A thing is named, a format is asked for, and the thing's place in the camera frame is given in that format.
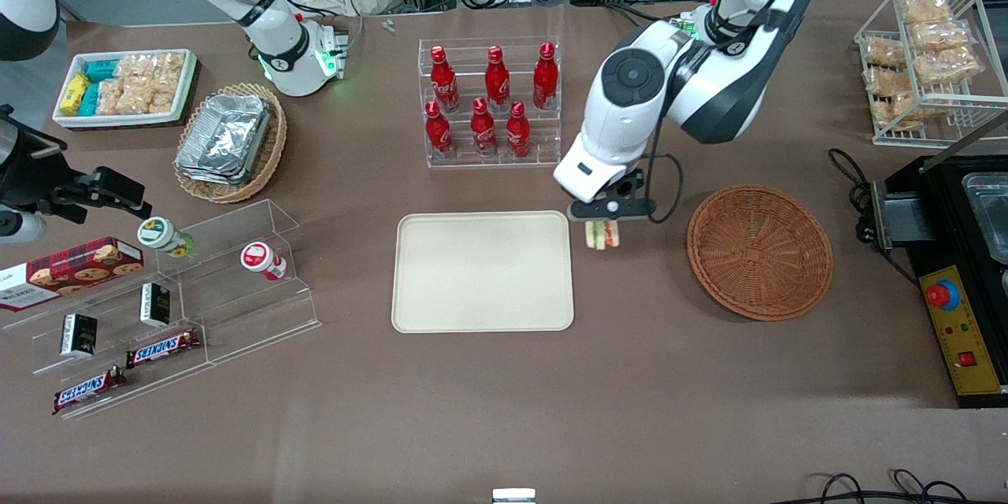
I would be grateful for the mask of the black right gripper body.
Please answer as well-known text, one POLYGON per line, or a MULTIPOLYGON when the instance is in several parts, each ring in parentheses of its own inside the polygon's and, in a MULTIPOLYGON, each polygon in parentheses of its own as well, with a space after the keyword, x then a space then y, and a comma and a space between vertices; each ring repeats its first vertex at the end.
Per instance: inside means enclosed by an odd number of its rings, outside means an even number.
POLYGON ((2 204, 23 213, 82 213, 87 196, 80 174, 66 163, 66 145, 39 133, 2 108, 2 204))

